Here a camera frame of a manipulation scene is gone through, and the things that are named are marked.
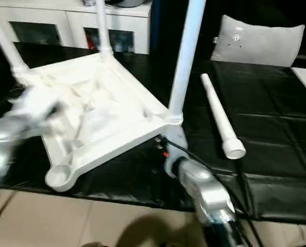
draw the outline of black cable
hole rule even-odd
[[[198,156],[196,156],[194,153],[192,153],[192,152],[190,152],[189,150],[183,148],[182,146],[180,146],[180,145],[178,145],[178,144],[172,142],[171,140],[168,140],[168,139],[165,138],[165,137],[161,137],[160,139],[161,139],[161,141],[163,141],[163,142],[165,142],[165,143],[169,143],[170,145],[174,146],[175,148],[178,148],[178,149],[184,151],[184,152],[187,153],[189,156],[191,156],[192,158],[194,158],[195,160],[197,160],[198,162],[204,164],[207,168],[209,168],[211,174],[216,178],[217,181],[219,181],[219,182],[226,188],[226,190],[227,190],[227,192],[229,193],[229,195],[230,195],[234,200],[236,200],[237,205],[241,208],[241,210],[242,210],[243,212],[245,212],[245,207],[242,205],[242,203],[240,202],[240,200],[238,199],[238,197],[235,195],[235,193],[233,193],[233,191],[232,191],[232,190],[231,190],[231,189],[230,189],[230,188],[229,188],[229,187],[219,178],[219,176],[217,175],[217,173],[214,172],[214,171],[209,167],[209,165],[208,165],[206,162],[204,162],[201,158],[199,158]],[[249,224],[249,226],[250,226],[250,229],[251,229],[252,233],[254,234],[255,239],[256,239],[256,241],[257,241],[259,247],[264,247],[264,244],[263,244],[263,242],[262,242],[262,240],[261,240],[261,238],[260,238],[260,236],[259,236],[259,234],[258,234],[258,232],[257,232],[257,230],[256,230],[256,228],[255,228],[255,226],[254,226],[254,224],[252,223],[252,221],[249,219],[249,217],[248,217],[246,214],[245,214],[245,216],[246,216],[246,220],[248,221],[248,224]]]
[[[247,237],[244,229],[242,228],[242,225],[238,223],[238,226],[236,226],[237,231],[240,233],[240,236],[243,238],[243,240],[246,242],[248,247],[253,247],[252,243],[250,242],[249,238]]]

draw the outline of black table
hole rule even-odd
[[[17,44],[30,67],[91,54],[78,48]],[[115,57],[167,105],[175,58],[115,54]],[[237,161],[225,158],[199,75],[209,73],[233,127],[247,149]],[[0,51],[0,116],[15,80]],[[237,211],[255,220],[306,224],[306,88],[290,68],[197,61],[184,104],[183,128],[189,149],[201,157],[234,192]],[[192,211],[178,181],[163,169],[164,157],[149,140],[82,175],[64,193],[44,182],[50,164],[40,138],[15,155],[0,188],[50,195]]]

